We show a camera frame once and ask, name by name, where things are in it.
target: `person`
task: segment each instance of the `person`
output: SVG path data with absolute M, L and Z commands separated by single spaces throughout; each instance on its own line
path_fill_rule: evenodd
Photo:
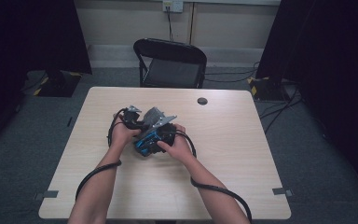
M 97 167 L 118 162 L 124 147 L 140 130 L 128 129 L 120 119 L 112 131 L 112 144 Z M 185 132 L 185 127 L 174 124 L 177 130 Z M 158 145 L 174 159 L 181 162 L 192 178 L 202 184 L 226 188 L 192 154 L 188 142 L 176 135 L 173 145 L 158 141 Z M 69 216 L 68 223 L 105 223 L 109 204 L 112 200 L 117 167 L 94 175 L 82 188 Z M 199 189 L 200 196 L 214 223 L 250 223 L 237 202 L 231 196 L 208 189 Z

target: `wall outlet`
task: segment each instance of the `wall outlet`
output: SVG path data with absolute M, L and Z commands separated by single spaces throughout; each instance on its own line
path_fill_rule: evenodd
M 183 1 L 162 1 L 162 11 L 183 12 Z
M 162 1 L 162 11 L 173 12 L 173 2 L 172 1 Z

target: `wooden tabletop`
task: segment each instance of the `wooden tabletop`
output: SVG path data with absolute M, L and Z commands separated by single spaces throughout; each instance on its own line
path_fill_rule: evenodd
M 108 149 L 113 114 L 130 105 L 143 111 L 139 119 L 153 106 L 176 115 L 172 123 L 186 127 L 198 160 L 249 204 L 254 219 L 291 216 L 285 195 L 272 191 L 282 183 L 250 92 L 116 87 L 89 90 L 48 188 L 57 198 L 45 198 L 39 216 L 69 217 L 78 184 Z M 186 168 L 168 153 L 145 158 L 128 144 L 121 160 L 108 218 L 211 219 Z

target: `chair backrest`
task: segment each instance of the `chair backrest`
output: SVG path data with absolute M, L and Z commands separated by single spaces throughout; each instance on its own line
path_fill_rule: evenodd
M 153 38 L 137 40 L 133 50 L 140 62 L 141 56 L 182 63 L 197 63 L 206 66 L 207 59 L 202 50 L 185 43 L 172 42 Z

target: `black chair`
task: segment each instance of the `black chair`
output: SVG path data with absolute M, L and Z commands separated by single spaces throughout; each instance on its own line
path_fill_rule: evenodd
M 197 47 L 145 38 L 136 41 L 133 49 L 139 59 L 141 87 L 202 88 L 207 59 Z M 148 67 L 143 57 L 152 59 Z

